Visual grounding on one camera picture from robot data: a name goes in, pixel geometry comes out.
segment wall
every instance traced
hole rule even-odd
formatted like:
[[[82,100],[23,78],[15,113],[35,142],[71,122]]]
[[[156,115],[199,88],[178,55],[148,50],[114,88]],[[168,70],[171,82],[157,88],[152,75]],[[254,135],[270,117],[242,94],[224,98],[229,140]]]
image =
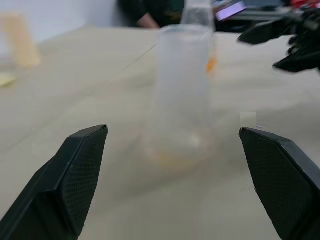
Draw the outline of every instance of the wall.
[[[127,24],[117,0],[0,0],[0,13],[6,11],[23,12],[37,42],[85,24],[104,27]],[[0,26],[0,54],[8,49]]]

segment dark clothing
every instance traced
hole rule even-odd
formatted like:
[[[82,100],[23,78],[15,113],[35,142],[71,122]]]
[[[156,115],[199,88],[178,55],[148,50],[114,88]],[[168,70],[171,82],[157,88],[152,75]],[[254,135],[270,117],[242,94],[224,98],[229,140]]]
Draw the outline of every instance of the dark clothing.
[[[160,27],[179,24],[185,6],[185,0],[119,0],[119,3],[133,21],[149,13]]]

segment frosted plastic cup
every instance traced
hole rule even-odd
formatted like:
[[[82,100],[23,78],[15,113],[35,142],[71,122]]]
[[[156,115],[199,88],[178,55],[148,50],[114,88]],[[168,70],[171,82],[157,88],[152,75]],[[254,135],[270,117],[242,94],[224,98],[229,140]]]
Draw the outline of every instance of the frosted plastic cup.
[[[154,102],[143,136],[145,153],[157,165],[185,169],[211,153],[207,33],[196,25],[160,30]]]

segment person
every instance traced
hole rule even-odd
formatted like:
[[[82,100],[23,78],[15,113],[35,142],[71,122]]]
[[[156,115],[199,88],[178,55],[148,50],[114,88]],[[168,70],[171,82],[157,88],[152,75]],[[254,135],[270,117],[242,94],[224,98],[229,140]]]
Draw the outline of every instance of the person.
[[[138,26],[158,29],[171,24],[179,24],[185,0],[119,0],[122,11]],[[212,7],[218,12],[224,5]]]

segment orange liquid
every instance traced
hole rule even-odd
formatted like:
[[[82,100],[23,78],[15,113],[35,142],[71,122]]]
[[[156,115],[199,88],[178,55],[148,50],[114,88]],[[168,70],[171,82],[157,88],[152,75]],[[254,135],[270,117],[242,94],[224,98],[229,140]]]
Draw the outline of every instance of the orange liquid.
[[[212,73],[212,71],[215,69],[215,66],[217,64],[217,59],[215,58],[209,58],[208,64],[206,65],[206,72],[208,74]]]

